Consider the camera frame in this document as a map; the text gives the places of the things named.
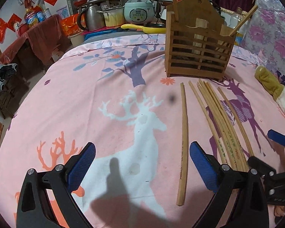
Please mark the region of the right human hand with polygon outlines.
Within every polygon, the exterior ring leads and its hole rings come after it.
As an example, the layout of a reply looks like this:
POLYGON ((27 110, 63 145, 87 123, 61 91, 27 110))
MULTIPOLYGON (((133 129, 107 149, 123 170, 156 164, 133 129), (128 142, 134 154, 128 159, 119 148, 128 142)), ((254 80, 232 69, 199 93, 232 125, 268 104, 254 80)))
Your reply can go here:
POLYGON ((274 215, 276 217, 283 217, 285 216, 285 206, 275 206, 274 207, 274 215))

